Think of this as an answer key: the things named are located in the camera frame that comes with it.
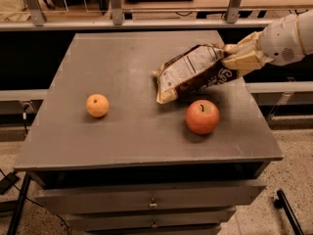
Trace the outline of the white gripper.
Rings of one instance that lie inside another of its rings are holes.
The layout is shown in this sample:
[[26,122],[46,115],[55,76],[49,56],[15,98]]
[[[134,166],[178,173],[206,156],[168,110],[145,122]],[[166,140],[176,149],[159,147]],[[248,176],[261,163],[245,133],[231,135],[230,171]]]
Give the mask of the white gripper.
[[262,32],[255,31],[237,44],[226,44],[228,56],[222,64],[229,70],[260,70],[267,63],[285,66],[301,61],[306,55],[303,36],[307,17],[288,15],[268,24]]

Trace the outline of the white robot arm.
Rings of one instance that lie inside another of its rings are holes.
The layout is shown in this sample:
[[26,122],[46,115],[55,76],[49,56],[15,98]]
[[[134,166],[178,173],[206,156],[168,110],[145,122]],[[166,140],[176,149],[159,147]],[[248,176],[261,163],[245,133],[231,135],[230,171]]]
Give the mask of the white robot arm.
[[269,23],[262,31],[224,47],[222,64],[242,74],[266,64],[286,66],[313,54],[313,11],[288,15]]

